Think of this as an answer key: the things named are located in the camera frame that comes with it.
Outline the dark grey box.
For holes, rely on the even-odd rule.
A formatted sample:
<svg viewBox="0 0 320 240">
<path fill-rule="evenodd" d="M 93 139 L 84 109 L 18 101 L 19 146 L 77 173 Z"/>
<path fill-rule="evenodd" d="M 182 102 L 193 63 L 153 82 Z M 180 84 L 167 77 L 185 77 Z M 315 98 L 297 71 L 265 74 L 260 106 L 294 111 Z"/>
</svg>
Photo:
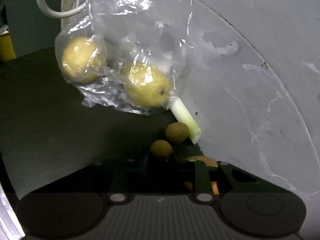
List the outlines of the dark grey box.
<svg viewBox="0 0 320 240">
<path fill-rule="evenodd" d="M 36 0 L 4 0 L 4 4 L 17 57 L 54 45 L 61 23 L 44 15 Z"/>
</svg>

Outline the small brown kiwi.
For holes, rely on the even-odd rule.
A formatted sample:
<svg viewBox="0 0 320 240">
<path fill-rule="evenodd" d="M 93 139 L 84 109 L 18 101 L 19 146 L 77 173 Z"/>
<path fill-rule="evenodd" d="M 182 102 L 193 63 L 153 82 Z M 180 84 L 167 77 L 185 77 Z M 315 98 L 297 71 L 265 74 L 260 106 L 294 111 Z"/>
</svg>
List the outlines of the small brown kiwi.
<svg viewBox="0 0 320 240">
<path fill-rule="evenodd" d="M 165 140 L 155 141 L 150 150 L 152 153 L 163 157 L 168 156 L 173 152 L 172 146 Z"/>
<path fill-rule="evenodd" d="M 165 135 L 171 141 L 183 142 L 189 136 L 189 128 L 182 122 L 175 122 L 167 127 Z"/>
</svg>

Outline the yellow apple in bag left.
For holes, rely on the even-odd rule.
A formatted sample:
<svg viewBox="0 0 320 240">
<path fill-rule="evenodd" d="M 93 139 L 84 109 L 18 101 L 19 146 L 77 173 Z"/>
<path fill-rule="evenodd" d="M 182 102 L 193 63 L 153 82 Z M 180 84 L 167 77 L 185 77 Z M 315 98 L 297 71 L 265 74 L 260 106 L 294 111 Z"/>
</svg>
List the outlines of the yellow apple in bag left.
<svg viewBox="0 0 320 240">
<path fill-rule="evenodd" d="M 61 70 L 69 83 L 87 83 L 104 75 L 108 52 L 96 36 L 70 40 L 62 53 Z"/>
</svg>

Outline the yellow apple in bag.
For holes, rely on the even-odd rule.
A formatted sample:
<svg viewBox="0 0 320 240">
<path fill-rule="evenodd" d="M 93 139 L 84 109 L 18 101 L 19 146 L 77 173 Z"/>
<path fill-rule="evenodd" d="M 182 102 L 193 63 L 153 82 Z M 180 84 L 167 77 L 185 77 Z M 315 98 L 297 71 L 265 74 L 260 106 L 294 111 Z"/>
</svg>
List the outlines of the yellow apple in bag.
<svg viewBox="0 0 320 240">
<path fill-rule="evenodd" d="M 108 52 L 96 36 L 70 40 L 62 53 L 61 70 L 69 83 L 87 83 L 104 75 Z"/>
<path fill-rule="evenodd" d="M 138 61 L 128 62 L 121 73 L 126 78 L 126 95 L 134 105 L 157 108 L 168 102 L 172 84 L 158 67 Z"/>
</svg>

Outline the clear plastic bag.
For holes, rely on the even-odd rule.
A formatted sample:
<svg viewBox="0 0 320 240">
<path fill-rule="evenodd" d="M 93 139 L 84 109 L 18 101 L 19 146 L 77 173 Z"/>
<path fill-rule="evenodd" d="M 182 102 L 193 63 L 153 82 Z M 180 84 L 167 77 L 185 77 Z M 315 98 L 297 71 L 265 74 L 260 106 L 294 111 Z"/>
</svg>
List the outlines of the clear plastic bag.
<svg viewBox="0 0 320 240">
<path fill-rule="evenodd" d="M 86 0 L 86 9 L 57 35 L 55 55 L 61 70 L 62 53 L 71 39 L 96 36 L 108 52 L 105 73 L 87 83 L 69 83 L 61 73 L 80 92 L 87 107 L 103 105 L 145 115 L 168 109 L 181 91 L 192 14 L 192 0 Z M 121 69 L 137 61 L 158 67 L 171 81 L 164 106 L 142 108 L 127 97 Z"/>
</svg>

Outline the yellow apple in bag right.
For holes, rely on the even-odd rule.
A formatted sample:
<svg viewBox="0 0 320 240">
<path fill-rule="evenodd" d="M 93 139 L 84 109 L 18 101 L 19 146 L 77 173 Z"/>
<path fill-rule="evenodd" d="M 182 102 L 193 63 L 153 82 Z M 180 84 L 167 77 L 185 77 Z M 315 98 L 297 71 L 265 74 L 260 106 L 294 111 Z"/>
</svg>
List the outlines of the yellow apple in bag right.
<svg viewBox="0 0 320 240">
<path fill-rule="evenodd" d="M 134 105 L 157 108 L 168 102 L 172 84 L 158 67 L 138 61 L 128 62 L 121 73 L 126 78 L 126 95 Z"/>
</svg>

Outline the yellow cup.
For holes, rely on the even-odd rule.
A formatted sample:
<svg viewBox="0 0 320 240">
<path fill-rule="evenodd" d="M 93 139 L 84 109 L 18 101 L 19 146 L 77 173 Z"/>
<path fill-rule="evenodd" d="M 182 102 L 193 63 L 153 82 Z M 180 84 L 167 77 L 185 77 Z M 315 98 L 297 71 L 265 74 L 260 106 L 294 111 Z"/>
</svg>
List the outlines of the yellow cup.
<svg viewBox="0 0 320 240">
<path fill-rule="evenodd" d="M 4 62 L 10 61 L 16 58 L 16 54 L 12 45 L 11 36 L 9 34 L 8 25 L 4 25 L 1 27 L 0 55 L 1 55 L 1 60 L 3 60 Z"/>
</svg>

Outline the green leek stalk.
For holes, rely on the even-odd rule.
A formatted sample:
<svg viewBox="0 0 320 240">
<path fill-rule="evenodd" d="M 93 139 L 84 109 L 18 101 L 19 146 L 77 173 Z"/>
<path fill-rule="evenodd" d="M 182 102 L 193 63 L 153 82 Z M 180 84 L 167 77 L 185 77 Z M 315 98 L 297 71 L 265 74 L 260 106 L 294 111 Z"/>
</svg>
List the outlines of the green leek stalk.
<svg viewBox="0 0 320 240">
<path fill-rule="evenodd" d="M 202 135 L 202 130 L 200 129 L 199 125 L 197 124 L 183 101 L 180 99 L 180 97 L 177 97 L 170 104 L 169 109 L 178 122 L 182 122 L 188 127 L 189 139 L 194 145 L 197 144 Z"/>
</svg>

